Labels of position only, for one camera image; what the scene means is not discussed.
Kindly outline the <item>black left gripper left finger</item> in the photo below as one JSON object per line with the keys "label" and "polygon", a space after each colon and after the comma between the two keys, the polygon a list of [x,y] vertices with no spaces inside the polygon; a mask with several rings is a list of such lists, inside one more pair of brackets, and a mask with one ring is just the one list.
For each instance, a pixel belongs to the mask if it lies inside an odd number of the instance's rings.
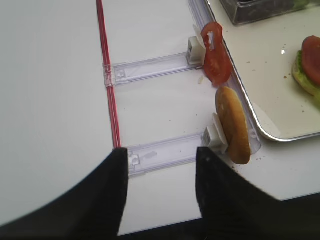
{"label": "black left gripper left finger", "polygon": [[126,148],[46,206],[1,226],[2,240],[115,240],[129,186]]}

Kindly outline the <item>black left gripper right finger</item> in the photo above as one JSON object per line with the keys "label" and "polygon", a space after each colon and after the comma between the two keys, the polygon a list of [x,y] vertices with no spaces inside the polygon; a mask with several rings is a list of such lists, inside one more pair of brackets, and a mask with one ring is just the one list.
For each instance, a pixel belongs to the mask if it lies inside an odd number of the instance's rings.
{"label": "black left gripper right finger", "polygon": [[320,195],[280,201],[198,147],[195,191],[208,240],[318,240]]}

